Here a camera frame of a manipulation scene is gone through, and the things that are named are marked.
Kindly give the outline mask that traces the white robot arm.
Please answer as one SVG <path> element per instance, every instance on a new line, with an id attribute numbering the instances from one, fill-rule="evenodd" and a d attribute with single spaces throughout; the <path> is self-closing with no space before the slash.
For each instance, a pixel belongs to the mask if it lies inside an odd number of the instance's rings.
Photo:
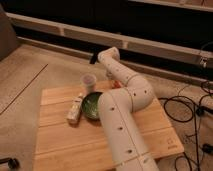
<path id="1" fill-rule="evenodd" d="M 159 171 L 132 115 L 152 103 L 153 88 L 146 78 L 119 59 L 116 47 L 98 54 L 98 61 L 123 84 L 104 92 L 98 100 L 99 117 L 116 171 Z"/>

